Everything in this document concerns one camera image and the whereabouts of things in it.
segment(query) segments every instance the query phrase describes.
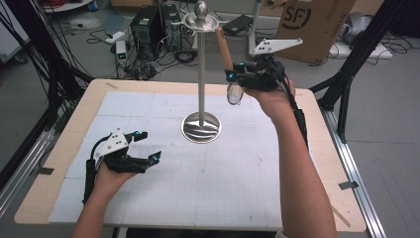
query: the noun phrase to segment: round metal base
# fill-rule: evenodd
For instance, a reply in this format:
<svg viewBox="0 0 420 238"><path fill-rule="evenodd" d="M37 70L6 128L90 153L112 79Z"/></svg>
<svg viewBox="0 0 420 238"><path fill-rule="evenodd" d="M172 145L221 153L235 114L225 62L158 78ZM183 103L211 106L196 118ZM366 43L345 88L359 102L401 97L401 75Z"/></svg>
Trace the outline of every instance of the round metal base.
<svg viewBox="0 0 420 238"><path fill-rule="evenodd" d="M200 126L199 113L194 112L186 116L181 124L182 134L194 143L209 143L220 135L222 124L217 117L204 112L203 125Z"/></svg>

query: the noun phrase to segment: orange handle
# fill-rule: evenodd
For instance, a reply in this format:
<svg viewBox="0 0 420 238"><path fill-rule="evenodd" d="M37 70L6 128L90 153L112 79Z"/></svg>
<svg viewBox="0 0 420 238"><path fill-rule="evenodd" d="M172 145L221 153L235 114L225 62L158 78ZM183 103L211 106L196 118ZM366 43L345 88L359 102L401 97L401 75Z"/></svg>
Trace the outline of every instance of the orange handle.
<svg viewBox="0 0 420 238"><path fill-rule="evenodd" d="M231 59L231 53L229 52L228 44L226 43L225 35L221 27L216 28L217 43L219 44L220 54L222 55L223 62L225 63L225 69L233 70L234 65Z"/></svg>

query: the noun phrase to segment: cardboard box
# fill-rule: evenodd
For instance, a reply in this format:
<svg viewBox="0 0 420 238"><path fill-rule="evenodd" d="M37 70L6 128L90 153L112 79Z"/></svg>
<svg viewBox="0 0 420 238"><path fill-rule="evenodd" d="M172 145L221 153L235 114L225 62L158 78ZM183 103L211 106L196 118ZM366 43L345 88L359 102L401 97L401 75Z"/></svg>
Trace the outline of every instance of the cardboard box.
<svg viewBox="0 0 420 238"><path fill-rule="evenodd" d="M141 7L143 5L158 6L158 0L111 0L114 7Z"/></svg>
<svg viewBox="0 0 420 238"><path fill-rule="evenodd" d="M292 60L321 64L356 0L288 0L277 39L302 39L302 45L275 53Z"/></svg>

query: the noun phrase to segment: gray floor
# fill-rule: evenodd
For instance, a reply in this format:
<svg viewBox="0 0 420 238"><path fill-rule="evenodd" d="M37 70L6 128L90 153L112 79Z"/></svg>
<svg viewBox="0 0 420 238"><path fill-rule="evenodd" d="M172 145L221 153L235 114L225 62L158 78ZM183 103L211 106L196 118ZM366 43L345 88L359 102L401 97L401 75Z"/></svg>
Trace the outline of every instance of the gray floor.
<svg viewBox="0 0 420 238"><path fill-rule="evenodd" d="M96 16L104 21L109 13L109 9L102 10ZM259 27L270 28L277 24L276 19L264 19ZM114 70L114 56L109 46L88 45L85 42L88 38L88 32L67 36L72 52L90 73L108 75ZM420 47L420 40L410 41ZM242 60L246 41L229 39L228 44L234 61ZM225 83L214 37L207 36L206 45L206 80ZM280 60L289 77L302 88L334 75L344 62L329 59L321 66L309 66L290 59ZM347 139L387 237L420 237L419 60L420 52L411 50L404 55L395 54L390 60L380 60L377 65L365 63L352 88ZM153 80L195 81L196 71L196 66L178 65ZM30 62L1 66L0 101L2 169L47 108L45 94ZM71 231L71 226L29 226L14 222L14 214L34 178L30 176L0 219L1 237L63 237ZM110 229L106 229L104 237L110 237ZM341 233L340 237L368 235Z"/></svg>

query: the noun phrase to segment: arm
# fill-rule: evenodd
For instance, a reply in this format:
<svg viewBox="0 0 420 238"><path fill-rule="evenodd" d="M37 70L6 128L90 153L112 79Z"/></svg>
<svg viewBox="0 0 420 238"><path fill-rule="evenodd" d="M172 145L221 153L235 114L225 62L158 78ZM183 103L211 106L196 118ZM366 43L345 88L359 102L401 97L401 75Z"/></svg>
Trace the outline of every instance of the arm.
<svg viewBox="0 0 420 238"><path fill-rule="evenodd" d="M118 174L108 170L105 163L99 167L95 187L83 207L70 237L101 237L102 225L108 203L133 173Z"/></svg>
<svg viewBox="0 0 420 238"><path fill-rule="evenodd" d="M288 99L282 91L248 90L271 119L280 150L280 202L284 235L337 237L327 192L309 156Z"/></svg>

